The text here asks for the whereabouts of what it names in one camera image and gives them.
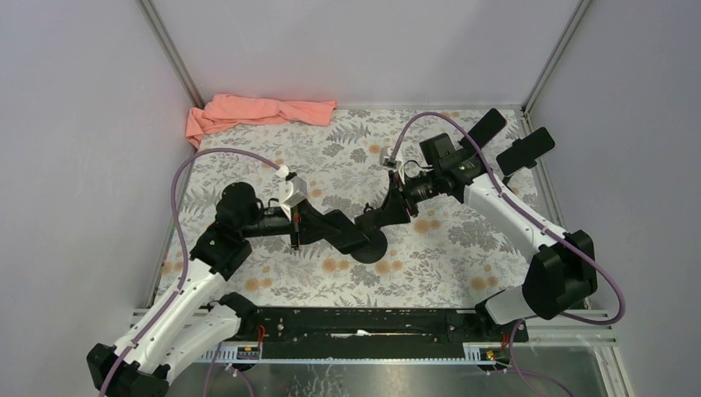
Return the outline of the black round-base stand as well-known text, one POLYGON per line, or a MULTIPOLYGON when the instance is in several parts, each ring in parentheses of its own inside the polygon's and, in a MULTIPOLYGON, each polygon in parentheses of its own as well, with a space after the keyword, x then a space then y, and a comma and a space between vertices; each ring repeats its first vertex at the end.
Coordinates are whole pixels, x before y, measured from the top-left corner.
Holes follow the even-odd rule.
POLYGON ((379 210, 366 203, 363 213, 354 219, 355 226, 366 237, 367 242, 354 250, 350 255, 356 261, 363 264, 372 264, 380 261, 388 248, 387 238, 376 226, 379 210))
POLYGON ((517 169, 506 168, 506 169, 501 169, 501 171, 503 174, 501 182, 503 183, 504 186, 511 189, 511 187, 509 186, 509 183, 510 183, 511 179, 513 178, 513 176, 516 174, 517 169))

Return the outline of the black phone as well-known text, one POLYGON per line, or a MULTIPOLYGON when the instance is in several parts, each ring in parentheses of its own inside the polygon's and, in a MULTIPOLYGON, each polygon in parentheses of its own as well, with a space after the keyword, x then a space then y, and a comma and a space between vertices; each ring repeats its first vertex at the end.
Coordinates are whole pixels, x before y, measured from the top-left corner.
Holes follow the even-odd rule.
POLYGON ((511 176, 522 168, 532 169, 537 160, 553 150, 556 143, 545 127, 536 129, 522 139, 517 139, 507 150, 496 156, 504 177, 511 176))
POLYGON ((351 254, 370 242, 369 238, 340 210, 324 214, 323 220, 330 230, 324 239, 341 254, 351 254))

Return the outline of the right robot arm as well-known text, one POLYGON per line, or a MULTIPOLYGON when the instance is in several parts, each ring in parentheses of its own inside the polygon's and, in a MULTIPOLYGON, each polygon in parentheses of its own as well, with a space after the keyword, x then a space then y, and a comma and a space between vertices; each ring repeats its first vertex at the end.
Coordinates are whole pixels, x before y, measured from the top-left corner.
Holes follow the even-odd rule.
POLYGON ((518 250, 529 267, 521 285, 477 305, 474 330, 493 341, 508 323, 536 316, 552 319, 597 291, 590 262, 594 244, 586 232, 567 232, 528 207, 489 168, 465 148, 456 149, 447 134, 420 144, 428 172, 403 179, 389 172, 389 189, 378 208, 366 208, 356 226, 370 238, 381 227, 409 223, 418 204, 440 194, 455 198, 489 220, 518 250))

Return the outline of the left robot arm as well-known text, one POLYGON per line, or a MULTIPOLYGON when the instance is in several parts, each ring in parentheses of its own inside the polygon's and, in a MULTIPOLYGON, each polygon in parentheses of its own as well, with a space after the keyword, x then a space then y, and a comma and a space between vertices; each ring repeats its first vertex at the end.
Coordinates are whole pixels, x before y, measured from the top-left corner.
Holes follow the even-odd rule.
POLYGON ((250 184, 228 185, 213 223, 188 251, 177 280, 126 334, 88 353, 95 388, 101 396, 166 395, 174 380, 215 344, 254 334, 255 315, 236 293, 222 296, 194 325, 186 324, 251 255, 250 238, 289 235, 295 248, 320 240, 333 244, 348 236, 344 228, 351 224, 343 212, 320 213, 295 194, 266 208, 250 184))

